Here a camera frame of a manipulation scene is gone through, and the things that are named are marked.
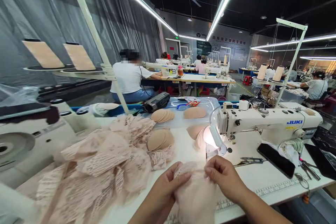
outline wall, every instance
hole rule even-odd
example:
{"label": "wall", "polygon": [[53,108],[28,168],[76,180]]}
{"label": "wall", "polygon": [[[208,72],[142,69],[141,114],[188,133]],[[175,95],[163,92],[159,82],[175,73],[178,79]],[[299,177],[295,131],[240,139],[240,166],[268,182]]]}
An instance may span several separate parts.
{"label": "wall", "polygon": [[[176,15],[169,12],[164,12],[157,10],[160,13],[161,17],[175,30],[178,34],[185,36],[193,36],[205,39],[210,30],[211,23],[205,22],[202,20],[193,19],[192,22],[189,22],[187,17]],[[175,35],[169,31],[166,27],[163,26],[163,35],[164,38],[172,39]],[[247,57],[249,54],[249,49],[251,45],[251,38],[249,32],[243,31],[239,33],[238,29],[231,27],[226,27],[218,25],[209,40],[209,44],[206,45],[211,47],[211,50],[220,49],[221,46],[231,47],[231,59],[230,59],[230,69],[238,70],[240,67],[245,67],[247,62]],[[197,56],[197,40],[182,38],[180,37],[181,42],[189,43],[192,51],[192,61],[196,60]],[[233,57],[237,54],[234,54],[235,51],[243,54],[243,60],[236,60]]]}

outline smartphone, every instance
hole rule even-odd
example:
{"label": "smartphone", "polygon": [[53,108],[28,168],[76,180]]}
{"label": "smartphone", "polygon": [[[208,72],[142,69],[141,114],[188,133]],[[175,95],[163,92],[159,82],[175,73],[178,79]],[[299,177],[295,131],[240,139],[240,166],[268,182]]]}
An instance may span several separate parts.
{"label": "smartphone", "polygon": [[293,178],[295,165],[266,143],[260,144],[257,151],[272,165],[281,171],[287,178]]}
{"label": "smartphone", "polygon": [[307,143],[304,145],[304,147],[306,148],[309,155],[313,159],[317,168],[320,170],[321,174],[324,177],[336,180],[336,170],[331,165],[329,160],[325,157],[325,155],[320,150],[320,148],[314,145],[307,144]]}

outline seated worker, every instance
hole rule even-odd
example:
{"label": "seated worker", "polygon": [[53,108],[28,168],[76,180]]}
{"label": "seated worker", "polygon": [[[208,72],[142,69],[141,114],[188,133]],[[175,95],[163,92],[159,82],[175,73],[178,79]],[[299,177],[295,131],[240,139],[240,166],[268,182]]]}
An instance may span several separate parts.
{"label": "seated worker", "polygon": [[207,64],[207,59],[202,58],[201,59],[201,64],[198,64],[195,67],[195,70],[198,71],[199,74],[205,74],[205,68],[208,67],[209,65]]}
{"label": "seated worker", "polygon": [[163,52],[161,54],[161,59],[156,59],[155,63],[162,64],[162,65],[171,65],[172,64],[168,59],[167,52]]}
{"label": "seated worker", "polygon": [[[113,71],[119,88],[127,103],[136,103],[154,97],[154,89],[143,89],[140,85],[142,78],[153,78],[160,80],[162,72],[150,72],[142,67],[140,53],[134,50],[121,50],[121,62],[113,65]],[[120,102],[114,82],[112,82],[110,92],[116,102]]]}
{"label": "seated worker", "polygon": [[[291,66],[286,67],[287,72],[284,73],[284,74],[282,75],[283,79],[285,79],[286,76],[288,75],[288,73],[289,73],[289,68],[290,68],[290,67],[291,67]],[[298,73],[296,72],[296,68],[293,68],[293,69],[291,70],[291,73],[289,74],[289,79],[288,79],[288,81],[296,81],[296,78],[297,78],[297,77],[298,77]]]}
{"label": "seated worker", "polygon": [[323,80],[325,75],[324,72],[312,73],[313,79],[300,84],[300,87],[309,87],[307,93],[309,94],[309,99],[319,100],[323,93],[328,89],[328,83]]}
{"label": "seated worker", "polygon": [[194,67],[201,64],[201,56],[198,54],[196,58],[197,58],[197,60],[195,60],[195,62],[194,62]]}

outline person's hands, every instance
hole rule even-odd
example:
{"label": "person's hands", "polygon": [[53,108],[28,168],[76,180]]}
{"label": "person's hands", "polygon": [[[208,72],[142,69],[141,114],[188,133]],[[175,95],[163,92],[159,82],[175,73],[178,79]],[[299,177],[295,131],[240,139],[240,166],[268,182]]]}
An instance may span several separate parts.
{"label": "person's hands", "polygon": [[177,162],[161,174],[128,224],[166,221],[175,203],[174,191],[191,178],[191,173],[185,173],[174,179],[174,172],[181,164]]}
{"label": "person's hands", "polygon": [[233,203],[241,204],[250,190],[239,177],[229,160],[218,155],[211,158],[204,167],[209,178],[219,185],[222,193]]}

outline white t-shirt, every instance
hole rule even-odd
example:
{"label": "white t-shirt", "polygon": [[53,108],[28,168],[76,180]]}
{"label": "white t-shirt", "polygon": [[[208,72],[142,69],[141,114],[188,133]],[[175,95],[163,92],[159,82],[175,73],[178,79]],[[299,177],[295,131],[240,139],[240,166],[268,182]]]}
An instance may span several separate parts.
{"label": "white t-shirt", "polygon": [[[134,93],[142,89],[140,86],[142,77],[149,78],[151,75],[155,74],[142,66],[129,63],[128,61],[115,63],[113,65],[113,71],[121,92],[125,94]],[[117,91],[113,83],[114,82],[112,82],[110,92],[116,93]]]}
{"label": "white t-shirt", "polygon": [[201,64],[201,60],[200,59],[195,60],[194,66],[197,67],[199,64]]}
{"label": "white t-shirt", "polygon": [[289,75],[288,81],[296,81],[297,76],[298,76],[298,73],[295,70],[292,70]]}
{"label": "white t-shirt", "polygon": [[156,59],[155,63],[168,65],[170,63],[169,59]]}
{"label": "white t-shirt", "polygon": [[309,94],[309,98],[311,100],[318,100],[321,98],[323,93],[327,91],[328,89],[328,82],[325,80],[311,80],[306,82],[309,89],[307,90],[307,93]]}

